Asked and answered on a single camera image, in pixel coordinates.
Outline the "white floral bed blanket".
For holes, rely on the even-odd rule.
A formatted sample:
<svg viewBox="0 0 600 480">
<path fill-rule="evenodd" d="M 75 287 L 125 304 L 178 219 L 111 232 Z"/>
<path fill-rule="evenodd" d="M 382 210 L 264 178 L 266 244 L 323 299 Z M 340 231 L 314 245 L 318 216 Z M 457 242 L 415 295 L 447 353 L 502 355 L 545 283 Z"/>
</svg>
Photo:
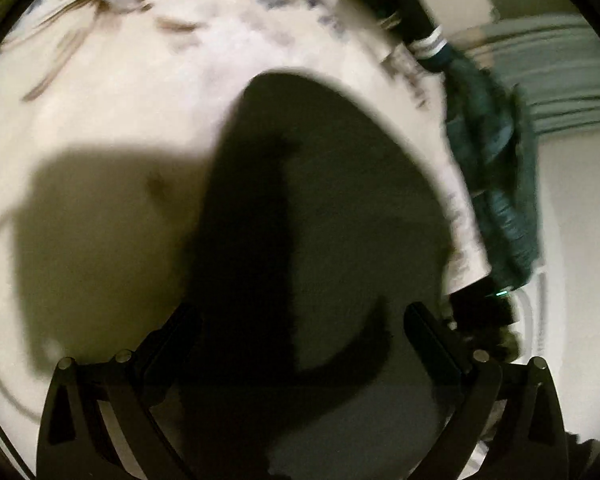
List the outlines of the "white floral bed blanket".
<svg viewBox="0 0 600 480">
<path fill-rule="evenodd" d="M 106 360 L 172 311 L 230 104 L 276 68 L 347 92 L 424 167 L 448 292 L 488 274 L 441 80 L 360 0 L 35 0 L 0 41 L 0 449 L 24 478 L 56 363 Z"/>
</svg>

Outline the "grey green curtain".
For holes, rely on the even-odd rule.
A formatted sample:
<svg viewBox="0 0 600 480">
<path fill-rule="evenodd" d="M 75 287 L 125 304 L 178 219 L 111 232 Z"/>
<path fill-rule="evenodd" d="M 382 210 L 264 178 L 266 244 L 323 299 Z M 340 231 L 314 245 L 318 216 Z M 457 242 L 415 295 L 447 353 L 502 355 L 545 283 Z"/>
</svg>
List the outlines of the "grey green curtain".
<svg viewBox="0 0 600 480">
<path fill-rule="evenodd" d="M 454 46 L 521 88 L 539 136 L 600 130 L 600 37 L 577 14 L 542 14 L 463 30 Z"/>
</svg>

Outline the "folded black grey clothes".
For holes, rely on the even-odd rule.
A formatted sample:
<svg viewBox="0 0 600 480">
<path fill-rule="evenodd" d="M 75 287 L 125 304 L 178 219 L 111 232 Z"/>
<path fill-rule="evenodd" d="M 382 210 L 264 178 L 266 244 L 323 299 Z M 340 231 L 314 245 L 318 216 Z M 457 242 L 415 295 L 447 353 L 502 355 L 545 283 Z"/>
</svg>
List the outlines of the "folded black grey clothes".
<svg viewBox="0 0 600 480">
<path fill-rule="evenodd" d="M 420 0 L 361 0 L 430 73 L 442 73 L 453 50 Z"/>
</svg>

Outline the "black striped knit sweater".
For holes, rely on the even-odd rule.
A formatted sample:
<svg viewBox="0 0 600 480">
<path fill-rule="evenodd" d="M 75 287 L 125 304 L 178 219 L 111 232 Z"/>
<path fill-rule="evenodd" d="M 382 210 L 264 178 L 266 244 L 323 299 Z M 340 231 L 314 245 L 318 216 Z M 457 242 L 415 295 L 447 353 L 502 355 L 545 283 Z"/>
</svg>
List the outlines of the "black striped knit sweater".
<svg viewBox="0 0 600 480">
<path fill-rule="evenodd" d="M 362 108 L 250 81 L 190 248 L 184 327 L 198 479 L 397 479 L 442 416 L 403 330 L 451 248 L 434 190 Z"/>
</svg>

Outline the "dark teal folded blanket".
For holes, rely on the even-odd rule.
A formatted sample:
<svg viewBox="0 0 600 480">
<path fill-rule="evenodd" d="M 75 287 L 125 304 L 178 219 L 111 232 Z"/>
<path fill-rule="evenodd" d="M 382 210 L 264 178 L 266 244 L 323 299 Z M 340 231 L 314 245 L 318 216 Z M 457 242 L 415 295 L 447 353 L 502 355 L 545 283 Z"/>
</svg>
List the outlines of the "dark teal folded blanket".
<svg viewBox="0 0 600 480">
<path fill-rule="evenodd" d="M 445 130 L 500 289 L 530 281 L 540 256 L 538 142 L 519 87 L 457 55 L 445 67 Z"/>
</svg>

